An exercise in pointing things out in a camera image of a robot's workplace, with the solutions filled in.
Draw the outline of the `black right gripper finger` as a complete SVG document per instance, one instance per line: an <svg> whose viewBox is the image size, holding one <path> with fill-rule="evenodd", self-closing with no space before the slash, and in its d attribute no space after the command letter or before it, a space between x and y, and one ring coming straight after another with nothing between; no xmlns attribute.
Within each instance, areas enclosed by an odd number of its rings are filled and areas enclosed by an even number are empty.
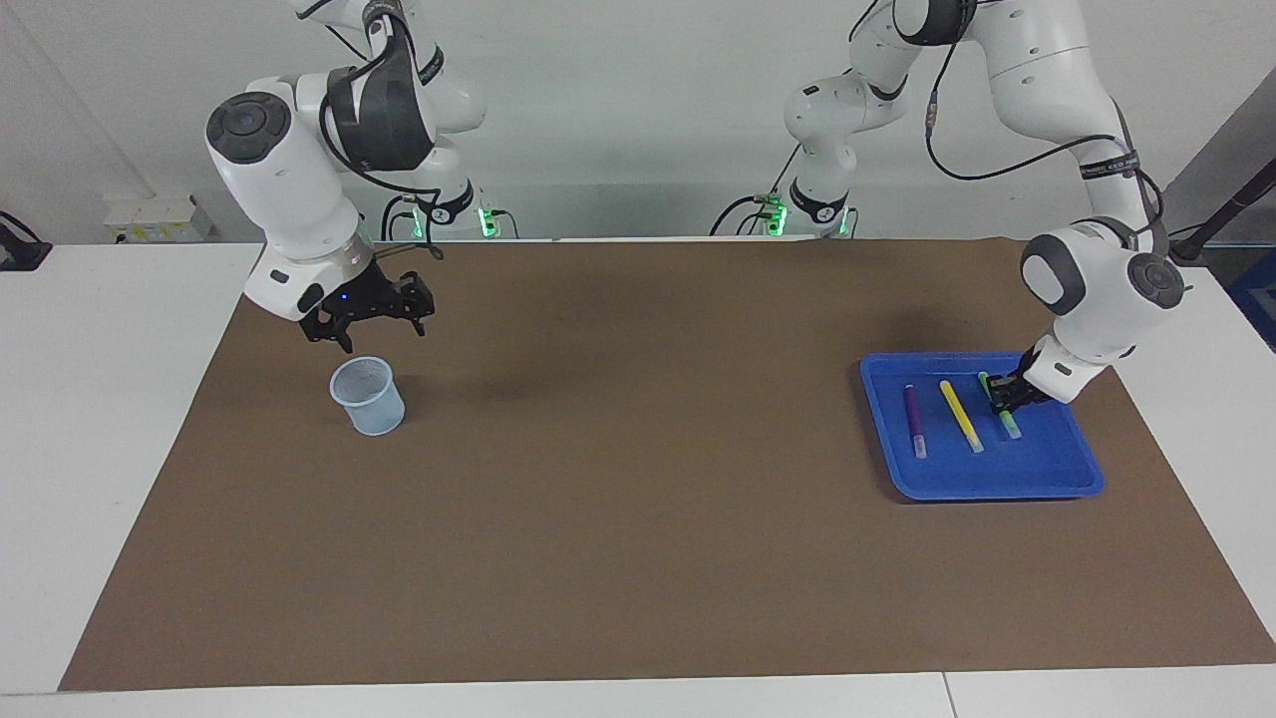
<svg viewBox="0 0 1276 718"><path fill-rule="evenodd" d="M301 318L299 326L306 341L319 344L319 342L334 342L343 353L353 353L353 342L348 335L351 319L342 312L308 312Z"/></svg>
<svg viewBox="0 0 1276 718"><path fill-rule="evenodd" d="M398 281L398 318L410 321L419 337L427 335L424 319L435 314L433 291L416 270L403 273Z"/></svg>

